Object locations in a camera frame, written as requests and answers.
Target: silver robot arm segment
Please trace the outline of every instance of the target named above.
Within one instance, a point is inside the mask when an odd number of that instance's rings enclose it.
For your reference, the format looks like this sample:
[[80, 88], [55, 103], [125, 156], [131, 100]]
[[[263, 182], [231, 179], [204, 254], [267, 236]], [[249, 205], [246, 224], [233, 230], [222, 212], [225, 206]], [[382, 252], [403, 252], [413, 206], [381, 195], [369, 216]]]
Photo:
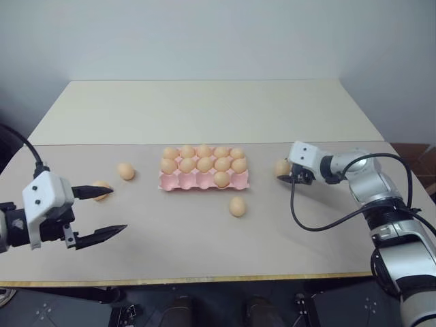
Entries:
[[[291, 177], [294, 174], [296, 183], [308, 185], [312, 179], [340, 183], [344, 168], [368, 154], [363, 149], [332, 154], [295, 142], [288, 156], [293, 164]], [[367, 209], [364, 216], [375, 245], [371, 270], [376, 281], [385, 292], [400, 299], [404, 326], [436, 326], [435, 245], [376, 158], [356, 162], [345, 177], [354, 199]], [[378, 204], [387, 206], [375, 207]]]

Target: dark floor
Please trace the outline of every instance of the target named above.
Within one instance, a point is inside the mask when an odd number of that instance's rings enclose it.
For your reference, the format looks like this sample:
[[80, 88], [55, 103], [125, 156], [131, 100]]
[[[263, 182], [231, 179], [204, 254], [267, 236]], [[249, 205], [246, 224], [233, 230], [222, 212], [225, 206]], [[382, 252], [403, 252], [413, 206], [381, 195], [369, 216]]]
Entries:
[[[125, 288], [124, 301], [101, 305], [96, 302], [21, 290], [0, 308], [1, 327], [106, 327], [112, 307], [139, 304], [144, 313], [134, 326], [158, 327], [161, 315], [179, 295], [195, 298], [197, 326], [241, 327], [244, 301], [253, 294], [268, 298], [287, 326], [299, 316], [294, 295], [308, 290], [302, 281], [256, 281], [193, 283]], [[399, 304], [372, 281], [329, 290], [313, 297], [322, 327], [400, 327]], [[295, 327], [303, 327], [299, 320]]]

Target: egg carton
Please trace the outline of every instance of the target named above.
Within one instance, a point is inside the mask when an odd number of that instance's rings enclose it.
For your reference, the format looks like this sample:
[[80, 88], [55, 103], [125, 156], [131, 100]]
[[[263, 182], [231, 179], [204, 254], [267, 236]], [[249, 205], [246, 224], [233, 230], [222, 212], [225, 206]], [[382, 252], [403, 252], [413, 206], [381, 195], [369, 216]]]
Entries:
[[[215, 162], [216, 158], [214, 155], [211, 155], [210, 158]], [[227, 156], [230, 160], [230, 165], [232, 161], [235, 160], [231, 156]], [[182, 161], [182, 157], [178, 156], [175, 161], [177, 163], [177, 167]], [[197, 155], [193, 156], [192, 159], [196, 162], [200, 159]], [[213, 181], [213, 175], [217, 172], [217, 170], [212, 167], [208, 172], [201, 172], [196, 167], [188, 174], [181, 172], [179, 169], [176, 169], [171, 175], [164, 174], [159, 171], [159, 188], [165, 191], [172, 191], [174, 189], [192, 189], [192, 188], [200, 188], [200, 189], [208, 189], [208, 188], [218, 188], [218, 189], [247, 189], [250, 187], [248, 182], [248, 168], [244, 172], [237, 174], [233, 169], [228, 169], [227, 172], [230, 175], [230, 184], [225, 187], [218, 187]]]

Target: brown egg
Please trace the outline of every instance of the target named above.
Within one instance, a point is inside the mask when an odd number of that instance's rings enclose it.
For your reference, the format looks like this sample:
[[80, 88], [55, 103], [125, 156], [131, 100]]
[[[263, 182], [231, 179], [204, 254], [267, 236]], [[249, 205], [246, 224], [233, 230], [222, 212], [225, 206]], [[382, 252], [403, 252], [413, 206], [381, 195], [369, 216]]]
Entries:
[[[113, 189], [113, 188], [111, 188], [111, 186], [109, 186], [109, 184], [107, 184], [107, 182], [103, 182], [103, 181], [95, 181], [94, 183], [92, 183], [92, 186], [102, 186], [102, 187], [107, 187], [109, 189]], [[97, 196], [96, 198], [94, 198], [94, 200], [95, 201], [103, 200], [109, 194], [104, 194], [102, 196]]]
[[245, 157], [245, 154], [241, 148], [234, 148], [230, 150], [230, 156], [233, 159], [242, 159], [243, 157]]
[[196, 150], [190, 145], [184, 145], [180, 149], [180, 156], [182, 158], [192, 158], [196, 155]]
[[225, 148], [224, 146], [218, 146], [213, 151], [213, 155], [217, 158], [227, 157], [229, 155], [229, 149]]
[[177, 169], [177, 163], [173, 159], [161, 159], [161, 171], [171, 175]]
[[185, 174], [190, 173], [196, 167], [196, 161], [192, 158], [184, 158], [184, 160], [180, 161], [178, 168], [181, 172]]
[[215, 160], [214, 167], [219, 172], [225, 172], [226, 170], [228, 170], [230, 168], [230, 160], [225, 158], [225, 157], [218, 158], [217, 160]]
[[235, 196], [230, 200], [229, 211], [235, 217], [242, 217], [247, 211], [247, 205], [240, 196]]
[[197, 169], [201, 172], [208, 172], [213, 167], [213, 160], [210, 157], [201, 158], [197, 161]]
[[230, 184], [230, 176], [227, 172], [216, 172], [213, 175], [213, 181], [218, 187], [226, 187]]
[[289, 175], [291, 172], [291, 165], [288, 160], [286, 159], [280, 159], [275, 164], [275, 176], [281, 176], [281, 175]]
[[133, 177], [135, 177], [135, 169], [130, 163], [120, 163], [116, 170], [118, 170], [119, 175], [125, 181], [130, 181]]
[[165, 148], [162, 153], [164, 159], [176, 159], [178, 157], [178, 150], [176, 148]]
[[247, 159], [235, 159], [232, 162], [232, 169], [237, 174], [243, 173], [247, 170]]
[[202, 144], [197, 148], [197, 156], [199, 158], [210, 157], [212, 155], [212, 149], [207, 145]]

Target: white table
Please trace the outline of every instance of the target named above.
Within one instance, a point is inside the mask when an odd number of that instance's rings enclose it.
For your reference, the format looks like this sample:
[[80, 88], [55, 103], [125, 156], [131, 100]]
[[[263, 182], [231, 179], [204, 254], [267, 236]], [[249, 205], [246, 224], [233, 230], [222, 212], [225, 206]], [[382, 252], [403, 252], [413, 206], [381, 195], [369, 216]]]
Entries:
[[[210, 123], [216, 112], [198, 110], [205, 104], [220, 107], [219, 99], [225, 100], [220, 101], [226, 104], [221, 106], [224, 112], [239, 109], [234, 120], [225, 121], [231, 128], [224, 135], [220, 124]], [[276, 114], [266, 116], [262, 109], [269, 102], [270, 112]], [[126, 123], [120, 112], [135, 119]], [[245, 117], [249, 123], [236, 129]], [[268, 124], [260, 123], [262, 117]], [[178, 121], [187, 123], [185, 133], [176, 132], [182, 131]], [[256, 144], [259, 135], [264, 139]], [[322, 233], [305, 232], [291, 220], [290, 190], [274, 178], [273, 166], [287, 155], [291, 146], [287, 142], [296, 139], [329, 141], [317, 145], [333, 152], [354, 146], [394, 152], [336, 80], [72, 82], [31, 140], [39, 144], [52, 171], [73, 185], [102, 179], [115, 189], [107, 201], [74, 204], [75, 230], [86, 234], [105, 225], [126, 223], [129, 227], [78, 252], [65, 249], [61, 242], [43, 243], [36, 251], [28, 246], [10, 249], [0, 257], [0, 285], [138, 285], [369, 275], [373, 246], [362, 217]], [[157, 189], [164, 147], [158, 144], [227, 141], [244, 143], [239, 145], [249, 160], [250, 189]], [[117, 176], [115, 166], [120, 161], [131, 162], [137, 169], [132, 182]], [[389, 159], [380, 161], [405, 196], [402, 167]], [[31, 169], [31, 155], [21, 149], [0, 176], [1, 198], [22, 205], [20, 191], [30, 182]], [[416, 178], [414, 187], [414, 206], [435, 223], [435, 206]], [[246, 199], [249, 208], [242, 219], [228, 213], [228, 202], [236, 194]], [[298, 187], [296, 207], [308, 225], [324, 225], [357, 208], [346, 183]]]

